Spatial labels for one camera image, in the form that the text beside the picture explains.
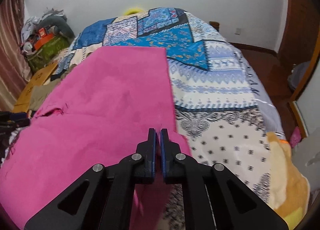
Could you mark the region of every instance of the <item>curtain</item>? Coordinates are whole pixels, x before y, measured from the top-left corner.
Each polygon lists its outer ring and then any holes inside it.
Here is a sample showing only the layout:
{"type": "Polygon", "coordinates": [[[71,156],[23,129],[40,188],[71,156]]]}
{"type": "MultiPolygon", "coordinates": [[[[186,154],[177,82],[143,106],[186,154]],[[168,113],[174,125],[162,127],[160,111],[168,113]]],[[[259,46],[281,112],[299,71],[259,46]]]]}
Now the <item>curtain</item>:
{"type": "Polygon", "coordinates": [[[20,54],[24,0],[3,0],[0,5],[0,110],[11,111],[30,80],[31,71],[20,54]]]}

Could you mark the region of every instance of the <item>metal screw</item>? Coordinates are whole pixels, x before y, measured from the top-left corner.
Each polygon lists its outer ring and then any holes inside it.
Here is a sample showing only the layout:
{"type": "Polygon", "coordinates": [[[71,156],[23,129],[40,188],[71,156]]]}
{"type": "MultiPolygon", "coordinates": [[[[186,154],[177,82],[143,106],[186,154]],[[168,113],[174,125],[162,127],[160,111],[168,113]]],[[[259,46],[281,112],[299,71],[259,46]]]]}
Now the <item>metal screw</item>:
{"type": "Polygon", "coordinates": [[[140,153],[135,153],[131,156],[131,158],[135,161],[138,161],[142,158],[141,154],[140,153]]]}
{"type": "Polygon", "coordinates": [[[214,168],[215,168],[216,171],[219,171],[219,172],[224,170],[224,166],[221,163],[215,164],[214,168]]]}
{"type": "Polygon", "coordinates": [[[176,155],[176,158],[181,161],[181,160],[184,160],[186,158],[186,156],[183,153],[178,153],[176,155]]]}
{"type": "Polygon", "coordinates": [[[92,169],[95,171],[95,172],[99,172],[103,169],[103,166],[101,164],[95,164],[92,169]]]}

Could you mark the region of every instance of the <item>pink towel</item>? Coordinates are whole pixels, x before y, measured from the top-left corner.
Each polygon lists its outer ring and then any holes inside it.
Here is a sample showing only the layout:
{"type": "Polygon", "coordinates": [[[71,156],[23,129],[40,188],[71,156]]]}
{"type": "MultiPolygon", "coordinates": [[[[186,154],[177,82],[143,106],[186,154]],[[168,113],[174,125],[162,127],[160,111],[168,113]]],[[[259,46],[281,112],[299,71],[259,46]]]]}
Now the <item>pink towel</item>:
{"type": "MultiPolygon", "coordinates": [[[[168,131],[169,139],[180,145],[180,150],[191,156],[187,139],[181,134],[168,131]]],[[[168,201],[172,185],[163,182],[160,157],[156,162],[156,179],[152,185],[145,185],[141,197],[140,213],[135,217],[132,230],[153,230],[162,215],[164,205],[168,201]]]]}
{"type": "MultiPolygon", "coordinates": [[[[134,153],[149,128],[176,128],[165,49],[99,48],[53,90],[21,132],[0,169],[0,203],[23,229],[91,166],[110,166],[134,153]]],[[[137,214],[144,211],[156,221],[143,205],[137,214]]]]}

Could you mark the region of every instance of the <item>gray fabric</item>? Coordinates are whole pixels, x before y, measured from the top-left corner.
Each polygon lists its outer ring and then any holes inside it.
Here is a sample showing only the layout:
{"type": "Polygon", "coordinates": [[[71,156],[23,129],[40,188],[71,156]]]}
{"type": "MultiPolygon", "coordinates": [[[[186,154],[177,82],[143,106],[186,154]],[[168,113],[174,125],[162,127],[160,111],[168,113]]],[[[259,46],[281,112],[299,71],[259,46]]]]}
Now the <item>gray fabric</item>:
{"type": "Polygon", "coordinates": [[[310,62],[306,61],[295,66],[292,74],[288,77],[288,84],[291,90],[295,90],[305,74],[310,62]]]}
{"type": "Polygon", "coordinates": [[[247,81],[249,82],[252,92],[256,97],[258,107],[262,113],[264,124],[267,132],[274,132],[279,139],[285,140],[285,135],[281,125],[281,120],[276,107],[272,104],[264,86],[258,79],[257,74],[254,72],[248,61],[244,58],[241,51],[235,47],[234,52],[242,67],[246,70],[247,81]]]}
{"type": "Polygon", "coordinates": [[[75,37],[73,31],[63,17],[49,16],[37,25],[36,30],[47,26],[55,26],[55,33],[61,33],[69,39],[73,39],[75,37]]]}

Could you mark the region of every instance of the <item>door frame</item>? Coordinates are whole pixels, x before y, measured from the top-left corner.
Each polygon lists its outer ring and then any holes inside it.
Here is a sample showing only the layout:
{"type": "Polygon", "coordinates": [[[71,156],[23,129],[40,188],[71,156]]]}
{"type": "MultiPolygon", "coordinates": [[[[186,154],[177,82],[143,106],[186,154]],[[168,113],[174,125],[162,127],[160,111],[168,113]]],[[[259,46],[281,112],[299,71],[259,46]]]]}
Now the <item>door frame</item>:
{"type": "Polygon", "coordinates": [[[283,36],[282,36],[282,40],[281,40],[281,44],[280,44],[278,53],[281,53],[281,50],[283,48],[284,41],[285,41],[284,39],[287,37],[287,34],[288,34],[290,16],[291,16],[291,0],[288,0],[287,19],[285,22],[284,32],[283,32],[283,36]]]}
{"type": "Polygon", "coordinates": [[[307,130],[307,127],[303,121],[303,118],[302,118],[302,115],[299,111],[299,108],[297,106],[297,100],[301,96],[301,94],[303,93],[305,88],[307,87],[307,85],[313,75],[313,72],[315,71],[315,69],[317,67],[317,64],[319,62],[319,57],[320,57],[319,54],[320,54],[320,24],[319,24],[319,31],[318,31],[316,46],[313,51],[313,55],[312,55],[310,64],[309,64],[305,74],[303,75],[301,81],[299,82],[296,90],[294,91],[294,93],[292,94],[292,96],[289,100],[289,105],[290,105],[292,112],[297,120],[302,138],[308,137],[308,130],[307,130]]]}

